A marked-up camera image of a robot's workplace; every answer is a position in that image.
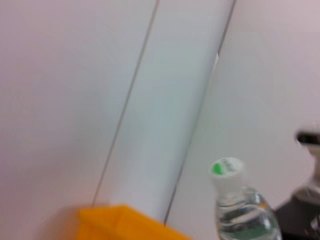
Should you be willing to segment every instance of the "yellow object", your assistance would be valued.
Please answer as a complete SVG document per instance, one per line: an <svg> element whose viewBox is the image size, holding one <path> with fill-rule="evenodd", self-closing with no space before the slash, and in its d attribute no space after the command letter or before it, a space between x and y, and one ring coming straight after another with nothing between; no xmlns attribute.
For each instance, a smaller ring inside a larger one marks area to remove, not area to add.
<svg viewBox="0 0 320 240"><path fill-rule="evenodd" d="M191 240L125 205L81 209L78 216L76 240Z"/></svg>

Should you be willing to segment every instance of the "plastic water bottle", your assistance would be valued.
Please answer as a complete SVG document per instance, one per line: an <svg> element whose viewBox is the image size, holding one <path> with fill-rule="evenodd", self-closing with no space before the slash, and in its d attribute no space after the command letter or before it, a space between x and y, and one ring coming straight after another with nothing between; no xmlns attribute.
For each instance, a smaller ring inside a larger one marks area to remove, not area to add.
<svg viewBox="0 0 320 240"><path fill-rule="evenodd" d="M245 167L236 158L223 158L209 168L217 191L216 226L221 240L281 240L273 210L245 182Z"/></svg>

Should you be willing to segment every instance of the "white wall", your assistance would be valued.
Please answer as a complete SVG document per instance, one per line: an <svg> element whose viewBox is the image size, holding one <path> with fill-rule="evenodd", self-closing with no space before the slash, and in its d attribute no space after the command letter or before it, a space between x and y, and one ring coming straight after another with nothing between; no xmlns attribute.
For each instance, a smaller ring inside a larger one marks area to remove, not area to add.
<svg viewBox="0 0 320 240"><path fill-rule="evenodd" d="M294 140L320 122L320 3L239 0L192 139L168 224L216 239L208 162L238 157L272 207L310 175L313 159Z"/></svg>
<svg viewBox="0 0 320 240"><path fill-rule="evenodd" d="M231 0L160 0L97 203L164 220Z"/></svg>
<svg viewBox="0 0 320 240"><path fill-rule="evenodd" d="M0 239L58 239L43 223L93 203L154 6L1 3Z"/></svg>

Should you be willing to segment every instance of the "water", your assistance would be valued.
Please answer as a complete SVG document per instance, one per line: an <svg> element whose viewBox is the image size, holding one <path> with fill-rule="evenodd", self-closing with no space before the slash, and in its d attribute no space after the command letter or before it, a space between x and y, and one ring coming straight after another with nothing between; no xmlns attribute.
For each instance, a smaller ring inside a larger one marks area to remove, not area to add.
<svg viewBox="0 0 320 240"><path fill-rule="evenodd" d="M277 219L253 188L218 199L216 224L221 240L281 240Z"/></svg>

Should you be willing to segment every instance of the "white bottle cap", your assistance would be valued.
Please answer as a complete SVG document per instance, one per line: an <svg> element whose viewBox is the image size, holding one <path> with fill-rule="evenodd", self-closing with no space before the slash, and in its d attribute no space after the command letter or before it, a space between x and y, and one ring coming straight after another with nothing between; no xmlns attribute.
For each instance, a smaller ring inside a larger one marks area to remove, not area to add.
<svg viewBox="0 0 320 240"><path fill-rule="evenodd" d="M237 158L219 159L209 167L209 176L219 196L241 191L246 186L245 166Z"/></svg>

